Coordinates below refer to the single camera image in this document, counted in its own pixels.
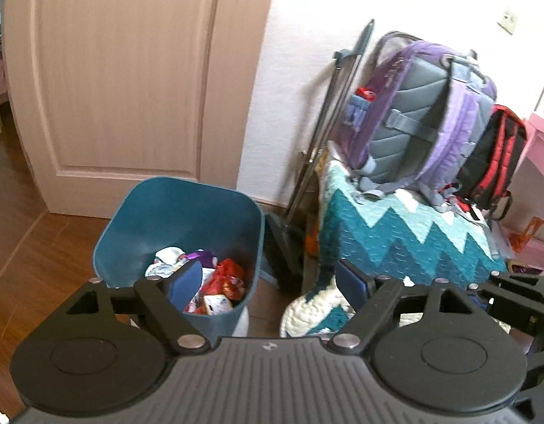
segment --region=electrical outlet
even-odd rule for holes
[[[513,35],[513,31],[516,28],[517,14],[509,8],[504,9],[502,14],[502,19],[499,20],[498,24],[502,27],[507,33]]]

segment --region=trash can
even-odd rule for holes
[[[231,336],[259,279],[264,216],[248,196],[173,177],[136,185],[109,222],[93,252],[96,274],[110,287],[131,287],[154,254],[176,246],[185,253],[209,250],[245,270],[243,300],[226,314],[183,314],[213,344]]]

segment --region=wooden door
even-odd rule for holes
[[[51,212],[157,175],[236,187],[270,0],[5,0],[13,114]]]

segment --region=metal screw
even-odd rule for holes
[[[339,348],[353,349],[360,344],[360,338],[352,333],[340,333],[333,337],[333,342]]]
[[[204,344],[205,338],[201,335],[182,335],[178,338],[178,345],[184,349],[199,349],[203,347]]]

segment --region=wooden floor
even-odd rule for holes
[[[8,373],[16,346],[93,275],[93,247],[107,220],[47,212],[10,115],[0,135],[0,411],[23,408]],[[250,336],[278,334],[290,299],[259,282],[249,304]]]

